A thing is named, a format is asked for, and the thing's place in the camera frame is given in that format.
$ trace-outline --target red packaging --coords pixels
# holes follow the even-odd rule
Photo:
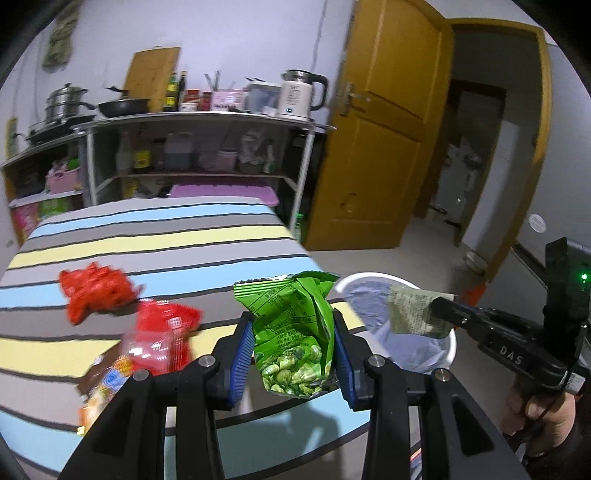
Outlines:
[[[171,332],[134,330],[123,335],[121,352],[131,360],[134,372],[145,368],[152,375],[161,375],[171,371],[172,343]]]
[[[62,270],[60,287],[67,297],[68,317],[78,325],[90,312],[110,311],[134,301],[143,290],[135,287],[121,270],[92,262],[83,270]]]
[[[201,311],[167,301],[142,300],[139,303],[136,330],[144,332],[171,332],[170,371],[183,369],[193,359],[189,334],[201,321]]]

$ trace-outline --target door frame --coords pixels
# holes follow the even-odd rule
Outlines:
[[[485,280],[491,281],[499,271],[501,264],[505,261],[511,247],[517,240],[517,235],[525,220],[527,210],[530,208],[535,188],[537,187],[538,179],[540,178],[540,172],[544,162],[546,148],[548,146],[548,136],[550,135],[550,115],[552,110],[552,72],[550,55],[548,53],[548,44],[546,43],[544,30],[540,27],[510,20],[499,20],[496,18],[448,18],[448,21],[451,23],[454,32],[484,31],[535,39],[538,44],[538,53],[540,55],[542,95],[537,141],[535,143],[534,154],[531,157],[530,170],[527,174],[525,186],[517,204],[517,209],[509,223],[509,228],[503,237],[501,245],[497,249],[484,274]]]

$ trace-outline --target bed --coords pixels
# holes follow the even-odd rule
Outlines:
[[[234,282],[320,269],[258,199],[131,199],[43,222],[0,282],[0,432],[32,479],[55,478],[67,462],[81,440],[76,381],[135,323],[132,311],[69,323],[57,276],[91,261],[123,269],[145,285],[142,297],[202,309],[191,338],[195,358],[233,332],[244,310]],[[329,301],[374,347],[348,304],[334,292]],[[361,477],[369,412],[352,412],[339,390],[308,402],[272,395],[251,366],[237,408],[216,418],[226,478],[324,479],[335,469]],[[168,479],[175,477],[174,425],[169,408]]]

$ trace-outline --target screw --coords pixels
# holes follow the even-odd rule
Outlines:
[[[449,382],[453,377],[452,373],[446,368],[436,368],[433,375],[442,382]]]
[[[216,362],[216,358],[213,355],[203,355],[199,357],[199,365],[202,367],[210,367]]]
[[[372,355],[368,358],[368,362],[374,367],[381,367],[384,363],[386,363],[386,360],[381,355]]]
[[[145,380],[146,378],[148,378],[148,371],[146,369],[142,369],[142,370],[138,370],[137,372],[134,372],[134,380],[141,382],[142,380]]]

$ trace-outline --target human hand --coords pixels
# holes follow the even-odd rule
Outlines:
[[[513,435],[525,427],[528,419],[538,419],[552,404],[548,413],[541,419],[544,424],[542,434],[531,439],[527,444],[526,453],[528,456],[540,456],[565,441],[573,428],[576,413],[574,396],[570,393],[562,393],[558,398],[535,395],[524,407],[525,400],[519,394],[520,386],[520,379],[516,376],[505,399],[505,407],[501,417],[501,431]]]

